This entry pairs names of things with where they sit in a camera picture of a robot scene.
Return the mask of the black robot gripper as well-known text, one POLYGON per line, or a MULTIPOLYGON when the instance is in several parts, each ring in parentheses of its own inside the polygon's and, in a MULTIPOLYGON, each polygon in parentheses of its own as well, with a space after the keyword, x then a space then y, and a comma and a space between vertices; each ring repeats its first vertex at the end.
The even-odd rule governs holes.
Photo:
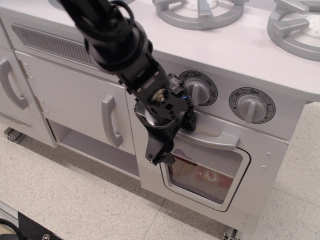
POLYGON ((187 88, 174 74, 165 74, 150 54, 139 56, 119 78, 135 96, 133 111, 148 132, 146 159, 154 165, 173 165, 174 137, 180 128, 196 130, 187 88))

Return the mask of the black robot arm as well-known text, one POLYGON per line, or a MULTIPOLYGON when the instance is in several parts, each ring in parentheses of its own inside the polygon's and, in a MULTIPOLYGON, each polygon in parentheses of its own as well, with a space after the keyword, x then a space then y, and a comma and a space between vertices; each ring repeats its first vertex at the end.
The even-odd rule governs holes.
POLYGON ((174 137, 180 128, 196 129, 184 83, 153 58, 152 43, 123 1, 63 0, 61 5, 82 33, 90 59, 135 96, 133 111, 148 132, 146 159, 174 164, 174 137))

